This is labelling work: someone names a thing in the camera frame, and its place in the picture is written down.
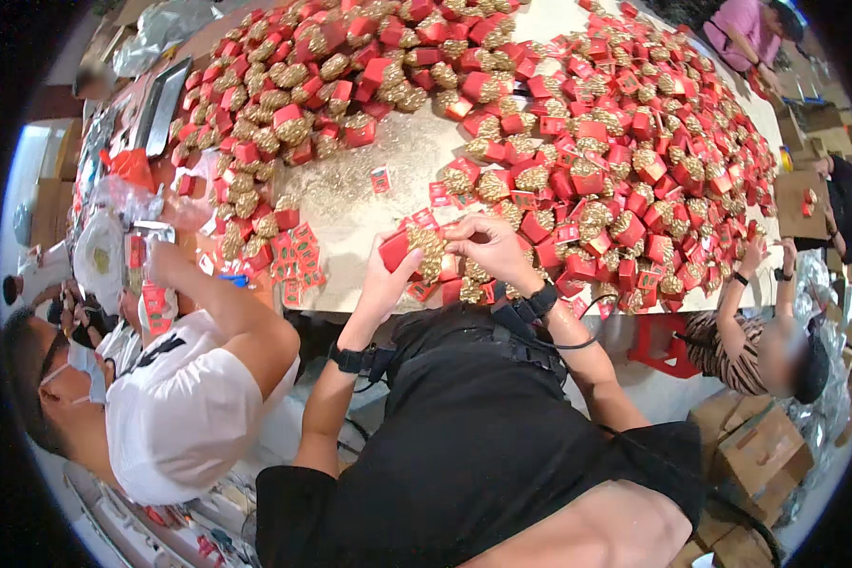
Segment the wristwatch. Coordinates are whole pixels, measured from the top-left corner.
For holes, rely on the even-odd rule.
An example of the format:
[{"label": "wristwatch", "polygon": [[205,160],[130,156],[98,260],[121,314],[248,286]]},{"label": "wristwatch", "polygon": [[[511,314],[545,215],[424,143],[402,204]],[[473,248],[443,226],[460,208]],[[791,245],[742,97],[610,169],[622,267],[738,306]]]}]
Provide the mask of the wristwatch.
[{"label": "wristwatch", "polygon": [[525,324],[532,324],[549,313],[558,299],[559,291],[556,290],[555,284],[546,280],[542,290],[512,305]]},{"label": "wristwatch", "polygon": [[795,277],[795,274],[786,275],[786,271],[783,268],[774,268],[773,277],[776,278],[777,282],[789,282]]},{"label": "wristwatch", "polygon": [[364,369],[373,366],[375,355],[375,344],[363,351],[351,351],[350,349],[339,349],[338,342],[333,342],[328,348],[328,358],[338,364],[342,373],[359,374]]},{"label": "wristwatch", "polygon": [[748,278],[745,278],[744,276],[740,275],[737,272],[732,273],[732,278],[735,278],[736,280],[741,282],[742,285],[745,285],[745,286],[748,285]]}]

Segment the tiger print shirt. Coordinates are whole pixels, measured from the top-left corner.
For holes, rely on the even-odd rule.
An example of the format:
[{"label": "tiger print shirt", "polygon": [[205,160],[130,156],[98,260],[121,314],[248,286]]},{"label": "tiger print shirt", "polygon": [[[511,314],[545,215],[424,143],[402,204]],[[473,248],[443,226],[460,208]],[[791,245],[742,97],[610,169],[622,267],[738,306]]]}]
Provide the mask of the tiger print shirt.
[{"label": "tiger print shirt", "polygon": [[761,316],[745,318],[739,313],[735,314],[735,321],[741,326],[746,339],[741,353],[731,359],[719,337],[716,312],[695,312],[689,316],[685,335],[693,343],[688,344],[688,358],[705,375],[715,376],[733,391],[767,394],[758,369],[758,344],[765,321]]}]

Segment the person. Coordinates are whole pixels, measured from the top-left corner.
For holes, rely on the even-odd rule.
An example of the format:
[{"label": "person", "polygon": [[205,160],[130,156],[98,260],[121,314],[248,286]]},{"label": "person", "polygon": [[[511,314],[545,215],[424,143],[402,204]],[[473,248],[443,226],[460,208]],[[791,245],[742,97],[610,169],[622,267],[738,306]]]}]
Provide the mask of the person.
[{"label": "person", "polygon": [[101,304],[94,296],[82,297],[75,280],[64,282],[61,287],[47,310],[47,321],[60,326],[76,343],[96,349],[108,333]]},{"label": "person", "polygon": [[726,0],[697,36],[739,74],[757,69],[766,85],[778,93],[780,81],[772,66],[781,40],[797,44],[804,39],[804,29],[795,12],[780,0],[767,4]]},{"label": "person", "polygon": [[683,338],[689,360],[728,388],[750,395],[794,396],[810,404],[827,384],[829,357],[813,325],[806,336],[793,316],[798,255],[792,239],[784,238],[781,244],[782,270],[776,276],[776,313],[770,323],[761,316],[746,319],[738,313],[748,282],[766,258],[764,239],[757,237],[748,244],[733,278],[723,285],[717,311],[690,315]]},{"label": "person", "polygon": [[59,296],[61,284],[71,278],[72,264],[66,241],[55,244],[46,252],[38,244],[26,252],[16,276],[3,279],[3,301],[6,305],[13,305],[22,298],[25,305],[38,307]]},{"label": "person", "polygon": [[114,93],[117,74],[103,61],[84,63],[72,83],[72,96],[84,101],[82,105],[82,133],[88,132],[89,124],[102,103]]},{"label": "person", "polygon": [[244,455],[262,415],[293,386],[299,338],[250,291],[205,275],[174,244],[152,242],[147,270],[205,310],[123,367],[25,308],[5,326],[4,364],[37,445],[140,505],[168,505],[206,492]]},{"label": "person", "polygon": [[852,164],[838,155],[827,155],[814,162],[814,170],[827,180],[829,203],[821,202],[829,239],[795,237],[800,251],[833,247],[842,264],[852,264]]},{"label": "person", "polygon": [[[422,259],[414,250],[389,273],[378,253],[386,235],[306,404],[293,464],[257,477],[261,564],[668,564],[701,515],[703,489],[690,477],[701,473],[697,427],[651,426],[599,344],[525,344],[488,307],[457,302],[398,321],[384,423],[339,477],[337,435],[356,373],[335,359],[366,348]],[[535,303],[556,344],[590,339],[507,222],[470,214],[446,237],[448,252]],[[565,399],[562,361],[591,419]]]}]

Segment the red plastic bag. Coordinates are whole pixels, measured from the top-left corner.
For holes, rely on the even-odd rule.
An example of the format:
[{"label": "red plastic bag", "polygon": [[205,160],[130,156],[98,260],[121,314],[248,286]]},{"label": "red plastic bag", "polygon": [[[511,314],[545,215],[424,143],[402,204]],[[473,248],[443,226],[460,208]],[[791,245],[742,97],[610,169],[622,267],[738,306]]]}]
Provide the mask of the red plastic bag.
[{"label": "red plastic bag", "polygon": [[111,174],[120,176],[135,186],[144,187],[153,194],[157,193],[158,188],[155,187],[154,180],[151,178],[151,168],[148,165],[145,148],[124,150],[113,158],[107,150],[102,150],[100,154],[101,161],[111,170]]}]

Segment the black cap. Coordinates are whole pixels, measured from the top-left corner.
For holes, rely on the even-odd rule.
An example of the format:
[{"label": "black cap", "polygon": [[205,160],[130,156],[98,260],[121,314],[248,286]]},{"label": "black cap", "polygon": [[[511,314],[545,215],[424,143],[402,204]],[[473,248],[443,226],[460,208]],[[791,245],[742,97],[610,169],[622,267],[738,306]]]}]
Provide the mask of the black cap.
[{"label": "black cap", "polygon": [[795,398],[802,404],[816,401],[827,386],[829,356],[817,333],[817,325],[809,325],[808,346],[795,365]]},{"label": "black cap", "polygon": [[789,40],[797,44],[805,38],[805,28],[801,25],[801,20],[795,10],[780,2],[780,0],[772,0],[770,7],[776,10],[777,16],[780,17],[780,26],[782,26],[782,30]]}]

